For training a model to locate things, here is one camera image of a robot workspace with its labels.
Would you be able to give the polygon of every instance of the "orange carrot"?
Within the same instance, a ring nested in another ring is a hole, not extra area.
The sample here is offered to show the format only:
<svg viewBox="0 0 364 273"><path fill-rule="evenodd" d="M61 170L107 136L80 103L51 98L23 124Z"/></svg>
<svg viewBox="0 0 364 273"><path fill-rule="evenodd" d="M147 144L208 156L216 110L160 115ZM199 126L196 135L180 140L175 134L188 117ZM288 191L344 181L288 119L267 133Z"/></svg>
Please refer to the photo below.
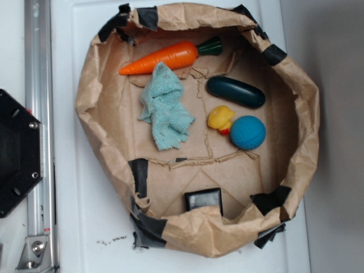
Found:
<svg viewBox="0 0 364 273"><path fill-rule="evenodd" d="M199 55L219 55L221 52L222 45L218 37L198 46L185 41L147 55L120 69L119 73L121 75L152 73L161 61L171 69L186 67L192 65Z"/></svg>

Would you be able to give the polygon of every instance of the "blue rubber ball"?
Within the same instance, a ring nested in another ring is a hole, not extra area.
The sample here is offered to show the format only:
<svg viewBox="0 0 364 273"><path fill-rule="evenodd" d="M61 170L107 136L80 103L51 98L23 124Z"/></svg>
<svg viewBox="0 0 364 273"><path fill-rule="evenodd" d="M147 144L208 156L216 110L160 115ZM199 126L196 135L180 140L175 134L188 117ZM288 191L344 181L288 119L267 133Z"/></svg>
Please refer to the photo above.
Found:
<svg viewBox="0 0 364 273"><path fill-rule="evenodd" d="M266 127L259 118L246 115L234 122L230 138L240 149L252 150L263 143L266 138Z"/></svg>

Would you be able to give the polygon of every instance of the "washcloth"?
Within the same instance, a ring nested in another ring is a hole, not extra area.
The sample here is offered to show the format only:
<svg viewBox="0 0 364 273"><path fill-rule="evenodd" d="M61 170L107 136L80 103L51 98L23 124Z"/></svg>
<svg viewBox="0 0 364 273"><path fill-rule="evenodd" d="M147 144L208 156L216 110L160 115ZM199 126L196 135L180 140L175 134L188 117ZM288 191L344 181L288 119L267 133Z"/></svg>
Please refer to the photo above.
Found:
<svg viewBox="0 0 364 273"><path fill-rule="evenodd" d="M182 95L178 77L164 63L157 64L140 99L144 108L139 120L152 124L159 151L179 149L180 142L188 139L188 128L195 118L180 102Z"/></svg>

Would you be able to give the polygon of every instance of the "screw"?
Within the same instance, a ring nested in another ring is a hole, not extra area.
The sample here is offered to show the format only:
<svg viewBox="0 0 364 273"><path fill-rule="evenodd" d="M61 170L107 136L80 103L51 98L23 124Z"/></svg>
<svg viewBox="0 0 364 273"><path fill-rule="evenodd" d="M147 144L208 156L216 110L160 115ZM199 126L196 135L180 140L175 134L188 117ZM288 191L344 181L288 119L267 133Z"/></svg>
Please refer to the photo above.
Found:
<svg viewBox="0 0 364 273"><path fill-rule="evenodd" d="M44 252L44 248L45 245L40 241L36 241L32 244L32 251L34 252L35 255L42 254Z"/></svg>
<svg viewBox="0 0 364 273"><path fill-rule="evenodd" d="M29 128L30 129L37 129L38 128L38 123L36 123L34 121L29 123Z"/></svg>
<svg viewBox="0 0 364 273"><path fill-rule="evenodd" d="M34 268L35 267L35 263L33 260L30 260L29 262L25 263L25 268Z"/></svg>

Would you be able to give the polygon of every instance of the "gray wall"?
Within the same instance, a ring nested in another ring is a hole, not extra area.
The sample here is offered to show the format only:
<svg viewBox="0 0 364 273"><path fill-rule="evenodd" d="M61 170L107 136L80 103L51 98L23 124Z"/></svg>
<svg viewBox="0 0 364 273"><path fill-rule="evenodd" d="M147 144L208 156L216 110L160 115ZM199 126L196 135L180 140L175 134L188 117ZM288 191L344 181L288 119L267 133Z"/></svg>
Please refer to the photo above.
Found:
<svg viewBox="0 0 364 273"><path fill-rule="evenodd" d="M287 51L321 92L305 196L312 273L364 268L364 1L281 0Z"/></svg>

